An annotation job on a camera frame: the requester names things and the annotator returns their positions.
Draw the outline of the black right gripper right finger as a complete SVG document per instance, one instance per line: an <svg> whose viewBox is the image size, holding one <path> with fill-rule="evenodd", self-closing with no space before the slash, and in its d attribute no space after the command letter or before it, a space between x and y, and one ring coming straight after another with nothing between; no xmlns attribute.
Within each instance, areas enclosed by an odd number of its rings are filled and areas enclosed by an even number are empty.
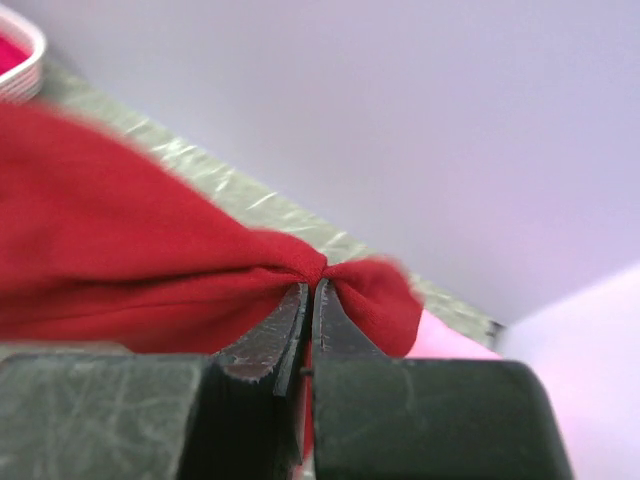
<svg viewBox="0 0 640 480"><path fill-rule="evenodd" d="M570 479L548 395L525 364L384 354L320 282L312 319L319 479Z"/></svg>

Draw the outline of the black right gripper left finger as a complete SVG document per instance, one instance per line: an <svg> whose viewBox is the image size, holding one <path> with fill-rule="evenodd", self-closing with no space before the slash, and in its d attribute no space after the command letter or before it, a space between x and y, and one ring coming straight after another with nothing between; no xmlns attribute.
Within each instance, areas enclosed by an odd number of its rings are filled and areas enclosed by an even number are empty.
<svg viewBox="0 0 640 480"><path fill-rule="evenodd" d="M303 461L309 289L213 355L1 347L5 479L290 479Z"/></svg>

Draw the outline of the dark red t shirt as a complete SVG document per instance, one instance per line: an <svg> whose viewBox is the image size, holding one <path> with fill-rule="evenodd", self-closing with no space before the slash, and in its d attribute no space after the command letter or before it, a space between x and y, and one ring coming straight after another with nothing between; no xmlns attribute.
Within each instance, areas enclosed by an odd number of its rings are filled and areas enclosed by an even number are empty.
<svg viewBox="0 0 640 480"><path fill-rule="evenodd" d="M1 337L213 353L297 283L331 280L385 353L422 312L392 263L332 265L299 238L246 227L156 161L39 105L1 107Z"/></svg>

